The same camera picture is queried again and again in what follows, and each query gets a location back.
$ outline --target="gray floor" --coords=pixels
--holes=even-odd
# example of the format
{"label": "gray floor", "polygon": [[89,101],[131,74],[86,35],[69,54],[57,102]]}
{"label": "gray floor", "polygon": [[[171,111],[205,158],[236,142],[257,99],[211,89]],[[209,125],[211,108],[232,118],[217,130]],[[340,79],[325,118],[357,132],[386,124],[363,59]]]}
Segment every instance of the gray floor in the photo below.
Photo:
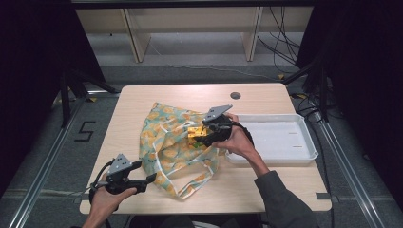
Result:
{"label": "gray floor", "polygon": [[[302,35],[291,33],[289,37],[298,43]],[[124,34],[91,34],[88,38],[107,82],[116,87],[143,84],[269,83],[278,79],[278,75],[283,73],[280,70],[297,71],[296,67],[273,55],[261,43],[257,45],[254,61],[246,62],[238,33],[155,34],[141,64],[134,63],[128,38]],[[268,33],[263,33],[260,38],[272,47],[276,44],[276,39]],[[278,49],[284,53],[288,51],[285,46]],[[289,92],[300,92],[303,80],[301,78],[290,84],[287,87]],[[92,85],[88,85],[88,88],[98,89]],[[77,199],[79,192],[86,189],[92,165],[117,101],[117,97],[106,94],[98,97],[95,102],[88,101],[82,105],[25,227],[69,227],[83,224],[86,216],[80,214]],[[301,99],[293,100],[296,109],[301,102]],[[77,104],[77,101],[71,102],[72,106]],[[345,120],[339,118],[341,113],[336,108],[330,113],[330,127],[372,199],[384,227],[401,227],[402,212],[371,162],[363,159],[365,151],[356,140],[354,132]],[[57,99],[42,129],[43,133],[27,155],[7,193],[1,198],[0,227],[9,226],[60,131],[61,117],[61,104]],[[86,130],[93,131],[93,135],[89,142],[75,142],[83,138],[78,133],[83,122],[95,122],[86,125]],[[370,227],[336,161],[334,151],[321,132],[321,126],[313,124],[310,130],[317,150],[323,155],[317,157],[317,166],[322,178],[326,180],[327,177],[329,180],[335,200],[335,227]],[[330,211],[316,215],[320,227],[332,227]],[[128,216],[112,216],[112,227],[125,227],[127,219]]]}

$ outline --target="sleeve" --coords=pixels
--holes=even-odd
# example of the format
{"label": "sleeve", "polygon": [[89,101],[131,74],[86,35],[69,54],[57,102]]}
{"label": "sleeve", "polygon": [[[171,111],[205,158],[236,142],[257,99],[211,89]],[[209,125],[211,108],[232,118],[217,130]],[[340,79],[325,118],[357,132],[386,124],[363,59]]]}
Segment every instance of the sleeve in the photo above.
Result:
{"label": "sleeve", "polygon": [[263,198],[268,222],[280,227],[317,227],[311,208],[287,190],[276,171],[258,177],[255,184]]}

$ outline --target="table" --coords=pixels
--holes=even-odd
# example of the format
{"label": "table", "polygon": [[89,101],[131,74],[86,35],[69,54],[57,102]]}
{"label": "table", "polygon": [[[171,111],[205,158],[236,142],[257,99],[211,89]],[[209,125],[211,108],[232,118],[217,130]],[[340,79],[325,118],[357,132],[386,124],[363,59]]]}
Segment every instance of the table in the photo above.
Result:
{"label": "table", "polygon": [[[238,92],[240,98],[230,97]],[[140,132],[144,119],[155,102],[206,112],[212,106],[233,105],[235,114],[295,113],[282,84],[216,84],[216,85],[131,85],[122,90],[110,121],[98,159],[88,184],[101,168],[123,153],[132,162],[139,158]],[[286,187],[307,203],[313,211],[327,211],[329,200],[317,199],[326,188],[313,161],[305,167],[269,167],[277,170]],[[143,179],[142,168],[129,177]],[[165,190],[149,184],[147,191],[130,197],[119,206],[118,214],[219,214],[261,213],[264,205],[253,180],[250,166],[239,167],[220,157],[219,171],[197,193],[188,199],[170,197]],[[90,205],[83,200],[80,211],[88,214]]]}

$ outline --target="hand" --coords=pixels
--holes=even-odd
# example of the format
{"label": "hand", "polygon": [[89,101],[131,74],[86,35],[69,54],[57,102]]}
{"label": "hand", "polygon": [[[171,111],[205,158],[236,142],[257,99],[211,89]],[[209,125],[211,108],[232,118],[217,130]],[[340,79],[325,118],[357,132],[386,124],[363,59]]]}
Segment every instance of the hand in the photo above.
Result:
{"label": "hand", "polygon": [[[229,119],[233,122],[238,122],[238,116],[230,113],[225,114]],[[249,141],[243,132],[242,128],[238,126],[232,126],[231,136],[227,141],[224,142],[213,142],[213,146],[217,148],[227,149],[230,153],[235,153],[237,155],[243,156],[245,159],[249,159],[249,157],[257,154],[254,145]]]}
{"label": "hand", "polygon": [[121,194],[112,195],[108,193],[104,187],[99,188],[92,199],[91,210],[89,211],[89,216],[86,219],[83,228],[101,227],[119,204],[136,192],[136,188],[129,188],[124,190]]}
{"label": "hand", "polygon": [[[238,116],[230,113],[226,113],[226,116],[233,122],[238,122]],[[254,145],[246,137],[242,128],[238,126],[232,126],[231,136],[224,142],[213,142],[213,146],[217,148],[227,149],[230,153],[243,156],[251,164],[251,167],[259,177],[263,174],[270,172],[267,165],[264,163],[259,152],[255,149]]]}

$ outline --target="plastic tray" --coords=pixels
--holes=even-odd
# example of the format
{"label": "plastic tray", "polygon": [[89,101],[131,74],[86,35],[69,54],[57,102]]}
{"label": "plastic tray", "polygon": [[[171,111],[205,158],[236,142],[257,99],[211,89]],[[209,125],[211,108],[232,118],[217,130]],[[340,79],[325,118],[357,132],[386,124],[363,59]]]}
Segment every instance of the plastic tray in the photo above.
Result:
{"label": "plastic tray", "polygon": [[[289,115],[239,115],[240,124],[252,134],[264,162],[276,165],[308,165],[318,153],[303,117]],[[248,163],[236,154],[225,154],[232,163]]]}

